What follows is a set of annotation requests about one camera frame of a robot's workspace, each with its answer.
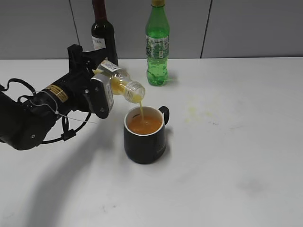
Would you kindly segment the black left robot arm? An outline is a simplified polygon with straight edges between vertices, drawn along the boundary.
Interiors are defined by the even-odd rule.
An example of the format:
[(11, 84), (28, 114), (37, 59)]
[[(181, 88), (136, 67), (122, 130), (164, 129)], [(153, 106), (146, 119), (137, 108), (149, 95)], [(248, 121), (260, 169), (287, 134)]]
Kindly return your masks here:
[(14, 101), (0, 88), (0, 141), (16, 150), (68, 140), (82, 129), (92, 114), (106, 119), (112, 108), (109, 78), (93, 73), (108, 56), (103, 48), (85, 52), (68, 47), (69, 72), (41, 91), (27, 82), (11, 78), (31, 91)]

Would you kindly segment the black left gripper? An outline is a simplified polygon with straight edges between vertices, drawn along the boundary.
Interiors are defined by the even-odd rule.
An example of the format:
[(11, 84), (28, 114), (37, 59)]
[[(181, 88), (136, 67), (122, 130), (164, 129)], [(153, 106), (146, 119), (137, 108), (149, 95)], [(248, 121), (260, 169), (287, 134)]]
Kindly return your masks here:
[(72, 109), (91, 112), (90, 80), (95, 70), (107, 58), (106, 48), (84, 51), (82, 46), (73, 44), (67, 48), (69, 56), (68, 90), (72, 93)]

